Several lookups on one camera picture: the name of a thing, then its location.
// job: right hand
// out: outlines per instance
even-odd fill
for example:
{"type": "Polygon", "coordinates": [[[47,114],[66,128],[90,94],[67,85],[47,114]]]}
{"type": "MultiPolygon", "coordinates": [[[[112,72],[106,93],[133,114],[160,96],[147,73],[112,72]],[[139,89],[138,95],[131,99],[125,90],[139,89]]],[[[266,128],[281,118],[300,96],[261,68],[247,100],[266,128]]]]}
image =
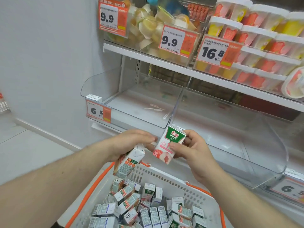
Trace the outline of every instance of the right hand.
{"type": "Polygon", "coordinates": [[[215,169],[221,168],[212,156],[205,140],[194,130],[184,130],[187,137],[183,144],[170,143],[170,148],[176,152],[177,157],[187,160],[191,172],[196,180],[206,184],[215,169]]]}

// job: huiyuan juice box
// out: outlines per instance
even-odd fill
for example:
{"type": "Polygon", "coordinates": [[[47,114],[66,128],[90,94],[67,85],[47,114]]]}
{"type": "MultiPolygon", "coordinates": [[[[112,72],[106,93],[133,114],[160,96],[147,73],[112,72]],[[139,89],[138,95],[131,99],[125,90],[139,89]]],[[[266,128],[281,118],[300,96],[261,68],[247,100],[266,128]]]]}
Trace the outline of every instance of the huiyuan juice box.
{"type": "Polygon", "coordinates": [[[166,164],[169,164],[175,155],[175,152],[170,149],[169,144],[171,142],[182,143],[185,137],[186,133],[183,132],[181,128],[177,129],[174,126],[169,125],[159,139],[159,142],[153,151],[153,155],[166,164]]]}

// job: white shelf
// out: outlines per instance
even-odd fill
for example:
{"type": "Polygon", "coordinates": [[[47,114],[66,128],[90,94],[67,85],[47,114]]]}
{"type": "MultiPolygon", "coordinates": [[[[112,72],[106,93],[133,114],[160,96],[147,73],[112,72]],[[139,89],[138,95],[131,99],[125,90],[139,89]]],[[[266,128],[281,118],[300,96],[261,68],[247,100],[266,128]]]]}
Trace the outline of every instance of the white shelf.
{"type": "Polygon", "coordinates": [[[238,84],[236,82],[222,79],[220,77],[198,72],[189,67],[179,66],[179,65],[173,64],[171,62],[162,60],[160,58],[156,58],[156,57],[150,56],[148,54],[141,53],[136,50],[129,49],[127,47],[117,45],[115,43],[112,43],[112,42],[109,42],[106,40],[104,41],[103,49],[110,50],[110,51],[113,51],[113,52],[116,52],[116,53],[119,53],[119,54],[122,54],[122,55],[125,55],[128,57],[132,57],[132,58],[135,58],[140,61],[151,63],[153,65],[160,66],[165,69],[179,72],[179,73],[182,73],[182,74],[185,74],[185,75],[188,75],[188,76],[191,76],[191,77],[203,80],[203,81],[207,81],[207,82],[210,82],[210,83],[213,83],[213,84],[216,84],[216,85],[219,85],[219,86],[222,86],[222,87],[234,90],[234,91],[241,92],[243,94],[247,94],[247,95],[250,95],[250,96],[253,96],[256,98],[260,98],[260,99],[263,99],[263,100],[266,100],[269,102],[273,102],[278,105],[282,105],[282,106],[285,106],[285,107],[288,107],[291,109],[295,109],[300,112],[304,112],[304,104],[299,103],[297,101],[286,99],[286,98],[283,98],[283,97],[280,97],[280,96],[277,96],[277,95],[274,95],[271,93],[267,93],[267,92],[264,92],[264,91],[261,91],[258,89],[254,89],[254,88],[242,85],[242,84],[238,84]]]}

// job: shopping basket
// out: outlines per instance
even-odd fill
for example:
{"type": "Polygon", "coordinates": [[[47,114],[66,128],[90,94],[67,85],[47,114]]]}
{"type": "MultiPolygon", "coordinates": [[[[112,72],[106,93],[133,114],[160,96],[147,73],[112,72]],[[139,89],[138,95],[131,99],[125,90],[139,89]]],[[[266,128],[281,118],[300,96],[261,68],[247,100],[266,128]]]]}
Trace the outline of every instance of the shopping basket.
{"type": "MultiPolygon", "coordinates": [[[[65,228],[87,228],[89,226],[94,206],[104,203],[113,181],[117,178],[113,176],[113,166],[114,163],[98,177],[65,228]]],[[[161,187],[164,196],[162,204],[166,198],[184,197],[185,207],[190,209],[194,205],[204,210],[207,227],[226,228],[224,214],[209,192],[145,163],[136,165],[128,178],[142,186],[145,183],[152,183],[161,187]]]]}

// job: price label 6.5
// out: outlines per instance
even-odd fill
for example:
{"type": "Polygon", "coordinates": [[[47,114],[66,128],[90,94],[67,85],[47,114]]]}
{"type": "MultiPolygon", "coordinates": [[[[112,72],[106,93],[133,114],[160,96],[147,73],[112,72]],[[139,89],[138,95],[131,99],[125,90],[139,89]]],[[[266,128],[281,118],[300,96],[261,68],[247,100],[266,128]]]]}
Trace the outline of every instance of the price label 6.5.
{"type": "Polygon", "coordinates": [[[87,116],[94,119],[99,119],[111,123],[111,108],[106,107],[96,102],[87,101],[87,116]]]}
{"type": "Polygon", "coordinates": [[[158,48],[189,57],[196,37],[195,33],[165,25],[158,48]]]}
{"type": "Polygon", "coordinates": [[[99,28],[120,36],[126,36],[128,9],[117,0],[99,0],[99,28]]]}
{"type": "Polygon", "coordinates": [[[241,44],[205,35],[196,60],[230,68],[238,57],[241,44]]]}
{"type": "Polygon", "coordinates": [[[271,190],[304,204],[304,183],[301,181],[285,177],[271,190]]]}

